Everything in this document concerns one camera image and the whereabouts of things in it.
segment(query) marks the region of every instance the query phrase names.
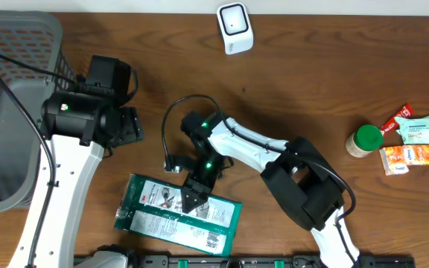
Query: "white backdrop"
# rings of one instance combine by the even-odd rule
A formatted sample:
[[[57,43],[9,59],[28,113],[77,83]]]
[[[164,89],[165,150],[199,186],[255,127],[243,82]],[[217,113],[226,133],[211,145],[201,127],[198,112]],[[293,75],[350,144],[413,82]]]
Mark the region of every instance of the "white backdrop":
[[[0,0],[0,10],[215,13],[223,0]],[[256,14],[429,16],[429,0],[243,0]]]

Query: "wood grain surface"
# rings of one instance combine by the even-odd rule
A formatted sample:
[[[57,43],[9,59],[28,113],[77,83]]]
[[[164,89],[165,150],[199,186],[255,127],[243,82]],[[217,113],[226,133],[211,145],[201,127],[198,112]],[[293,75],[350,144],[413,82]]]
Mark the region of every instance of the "wood grain surface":
[[[429,166],[385,176],[378,153],[363,159],[345,149],[359,126],[384,124],[406,102],[429,115],[429,18],[372,16],[251,16],[254,47],[226,56],[213,15],[56,13],[63,49],[77,73],[93,54],[118,57],[139,72],[136,106],[146,138],[104,159],[89,189],[76,254],[118,243],[140,253],[200,252],[115,230],[115,212],[131,173],[181,185],[185,173],[163,173],[160,136],[168,105],[208,94],[252,130],[273,138],[308,138],[357,195],[346,220],[355,245],[376,255],[412,255],[429,267]],[[167,125],[172,153],[192,153],[181,131],[191,110],[214,111],[204,100],[178,106]],[[384,145],[400,145],[390,133]],[[233,255],[318,251],[311,234],[277,205],[259,173],[235,162],[214,194],[243,203]],[[0,267],[16,248],[27,211],[0,214]]]

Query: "red candy wrapper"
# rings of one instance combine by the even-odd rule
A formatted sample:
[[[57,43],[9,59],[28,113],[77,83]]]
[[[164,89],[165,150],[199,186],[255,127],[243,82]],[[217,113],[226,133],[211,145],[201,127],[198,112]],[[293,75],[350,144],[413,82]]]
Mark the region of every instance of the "red candy wrapper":
[[[398,128],[398,123],[395,121],[395,117],[400,116],[402,118],[409,118],[413,114],[413,109],[407,103],[403,108],[401,108],[394,116],[391,117],[385,125],[381,126],[380,131],[382,135],[387,134],[391,130],[396,130]]]

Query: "gray bin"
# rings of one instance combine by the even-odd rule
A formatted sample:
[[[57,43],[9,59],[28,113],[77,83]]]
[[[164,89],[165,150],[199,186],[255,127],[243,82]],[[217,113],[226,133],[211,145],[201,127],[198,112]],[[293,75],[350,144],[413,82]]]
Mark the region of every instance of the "gray bin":
[[[74,79],[61,50],[62,27],[47,13],[0,11],[0,53]],[[0,75],[35,121],[54,90],[68,84],[0,59]],[[0,212],[28,206],[37,177],[39,141],[0,88]]]

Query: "orange packet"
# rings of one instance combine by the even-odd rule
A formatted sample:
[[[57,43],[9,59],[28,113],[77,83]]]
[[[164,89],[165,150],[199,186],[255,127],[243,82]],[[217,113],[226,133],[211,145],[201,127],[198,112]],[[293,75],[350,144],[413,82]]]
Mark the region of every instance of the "orange packet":
[[[429,145],[403,145],[407,165],[429,165]]]
[[[382,148],[380,150],[380,157],[387,176],[405,174],[408,172],[408,166],[401,146]]]

